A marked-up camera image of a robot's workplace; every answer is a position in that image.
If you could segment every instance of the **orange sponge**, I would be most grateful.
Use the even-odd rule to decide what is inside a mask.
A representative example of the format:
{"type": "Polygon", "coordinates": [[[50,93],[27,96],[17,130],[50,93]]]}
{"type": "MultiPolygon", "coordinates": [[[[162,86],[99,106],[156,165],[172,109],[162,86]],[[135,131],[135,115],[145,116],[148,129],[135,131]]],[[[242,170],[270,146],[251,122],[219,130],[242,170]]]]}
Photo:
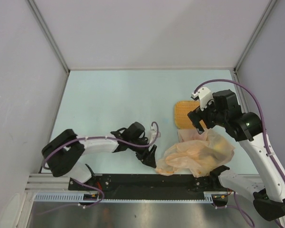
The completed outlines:
{"type": "Polygon", "coordinates": [[[178,129],[193,129],[191,120],[187,114],[196,109],[200,103],[198,101],[179,101],[174,107],[174,121],[178,129]]]}

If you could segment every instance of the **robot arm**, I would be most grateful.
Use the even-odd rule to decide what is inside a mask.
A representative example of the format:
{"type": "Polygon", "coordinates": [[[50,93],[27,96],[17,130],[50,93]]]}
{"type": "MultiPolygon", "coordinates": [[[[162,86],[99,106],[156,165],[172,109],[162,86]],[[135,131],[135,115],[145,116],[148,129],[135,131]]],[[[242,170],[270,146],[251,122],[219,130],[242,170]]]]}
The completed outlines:
{"type": "MultiPolygon", "coordinates": [[[[160,136],[157,130],[151,130],[151,132],[155,132],[156,137],[160,136]]],[[[54,177],[65,175],[93,186],[95,175],[87,164],[79,161],[79,158],[91,153],[115,153],[127,149],[134,151],[137,159],[144,165],[156,168],[157,146],[152,145],[149,150],[145,128],[139,122],[131,124],[128,128],[112,131],[107,136],[92,137],[91,141],[87,139],[89,138],[80,137],[72,129],[67,129],[42,149],[42,155],[54,177]]]]}
{"type": "Polygon", "coordinates": [[[260,118],[255,113],[242,113],[237,97],[231,90],[211,93],[208,88],[202,87],[197,93],[192,93],[192,98],[200,101],[200,107],[188,113],[188,117],[199,133],[204,132],[201,120],[208,129],[216,125],[224,127],[226,133],[247,152],[263,181],[263,185],[253,183],[226,170],[218,176],[221,185],[252,201],[258,213],[268,221],[284,216],[285,181],[281,172],[285,176],[285,170],[269,139],[271,153],[267,153],[260,118]]]}

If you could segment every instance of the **gray wall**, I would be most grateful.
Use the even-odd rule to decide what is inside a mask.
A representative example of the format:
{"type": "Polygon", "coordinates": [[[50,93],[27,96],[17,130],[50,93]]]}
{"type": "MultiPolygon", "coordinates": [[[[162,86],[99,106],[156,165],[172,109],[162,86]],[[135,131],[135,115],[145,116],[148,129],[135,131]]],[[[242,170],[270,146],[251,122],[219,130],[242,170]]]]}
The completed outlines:
{"type": "Polygon", "coordinates": [[[278,1],[238,76],[259,99],[270,141],[285,167],[285,0],[278,1]]]}
{"type": "Polygon", "coordinates": [[[0,212],[41,163],[66,74],[25,0],[0,0],[0,212]]]}
{"type": "Polygon", "coordinates": [[[269,0],[35,2],[75,70],[233,67],[269,0]]]}

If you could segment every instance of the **metal frame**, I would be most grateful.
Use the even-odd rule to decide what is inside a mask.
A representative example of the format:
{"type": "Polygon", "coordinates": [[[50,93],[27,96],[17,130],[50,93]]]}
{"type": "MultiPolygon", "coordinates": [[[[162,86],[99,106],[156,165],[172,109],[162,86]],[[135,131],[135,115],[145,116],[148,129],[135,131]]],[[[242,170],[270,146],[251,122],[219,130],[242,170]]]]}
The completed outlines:
{"type": "Polygon", "coordinates": [[[255,30],[253,31],[244,51],[242,52],[240,58],[237,61],[237,64],[234,67],[235,72],[238,71],[238,69],[241,67],[244,59],[246,58],[248,52],[250,51],[250,49],[252,48],[253,44],[255,43],[260,31],[262,30],[263,26],[265,25],[269,15],[271,14],[274,6],[276,5],[276,3],[278,2],[278,0],[270,0],[270,2],[268,3],[261,19],[259,20],[255,30]]]}
{"type": "MultiPolygon", "coordinates": [[[[238,74],[235,72],[235,70],[230,70],[230,74],[231,74],[232,79],[235,82],[239,82],[238,74]]],[[[243,89],[241,87],[237,86],[237,85],[234,85],[234,87],[235,87],[236,93],[238,95],[238,101],[239,101],[239,104],[242,107],[242,111],[247,113],[249,111],[249,108],[248,108],[248,105],[247,105],[247,102],[246,102],[246,99],[245,99],[245,95],[244,95],[243,89]]]]}
{"type": "Polygon", "coordinates": [[[40,10],[38,9],[36,3],[34,0],[26,0],[28,3],[29,8],[31,9],[33,15],[35,16],[35,19],[37,21],[37,23],[39,24],[43,34],[45,35],[49,45],[51,46],[52,50],[54,51],[56,57],[58,58],[61,66],[63,67],[64,71],[66,72],[67,75],[69,75],[69,68],[67,67],[67,63],[65,61],[65,59],[63,58],[57,43],[55,42],[50,30],[48,29],[48,26],[46,24],[46,22],[44,21],[40,10]]]}
{"type": "MultiPolygon", "coordinates": [[[[258,180],[255,175],[250,175],[251,178],[254,180],[258,180]]],[[[37,173],[37,174],[31,174],[26,188],[26,193],[35,193],[36,197],[38,198],[38,201],[42,201],[44,197],[46,196],[46,193],[51,193],[52,197],[51,199],[46,199],[45,201],[60,201],[60,202],[74,202],[73,198],[67,198],[64,197],[63,199],[58,199],[57,196],[82,196],[83,194],[87,194],[86,190],[77,191],[77,190],[69,190],[69,184],[72,184],[72,181],[69,177],[62,176],[62,177],[53,177],[50,173],[37,173]]],[[[95,194],[97,195],[98,192],[95,190],[89,190],[89,194],[95,194]]],[[[103,202],[182,202],[182,203],[212,203],[212,194],[226,194],[227,192],[211,192],[211,191],[205,191],[204,192],[204,198],[205,199],[178,199],[178,200],[140,200],[140,199],[104,199],[103,202]]],[[[77,200],[77,202],[89,202],[88,200],[77,200]]]]}
{"type": "MultiPolygon", "coordinates": [[[[258,174],[240,174],[241,177],[247,178],[255,183],[262,183],[261,178],[258,174]]],[[[22,205],[19,209],[17,219],[14,227],[26,228],[29,222],[30,213],[34,203],[35,197],[46,192],[61,193],[61,194],[73,194],[74,193],[86,193],[86,191],[69,191],[68,190],[69,178],[59,177],[55,178],[52,174],[31,174],[27,186],[25,188],[24,195],[22,197],[22,205]]],[[[148,202],[148,203],[211,203],[212,194],[226,194],[226,192],[204,192],[205,200],[104,200],[106,202],[116,203],[137,203],[137,202],[148,202]]],[[[64,200],[64,202],[73,202],[72,200],[64,200]]]]}

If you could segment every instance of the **plastic bag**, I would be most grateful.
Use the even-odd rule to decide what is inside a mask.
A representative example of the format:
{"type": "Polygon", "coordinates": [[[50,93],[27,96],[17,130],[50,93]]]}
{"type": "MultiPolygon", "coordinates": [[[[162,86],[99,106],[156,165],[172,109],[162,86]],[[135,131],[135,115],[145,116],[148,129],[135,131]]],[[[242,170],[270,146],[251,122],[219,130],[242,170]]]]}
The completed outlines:
{"type": "Polygon", "coordinates": [[[194,177],[208,176],[234,155],[235,147],[212,129],[202,135],[196,129],[179,130],[178,135],[180,143],[166,150],[164,157],[157,161],[159,174],[169,176],[181,169],[190,169],[194,177]]]}

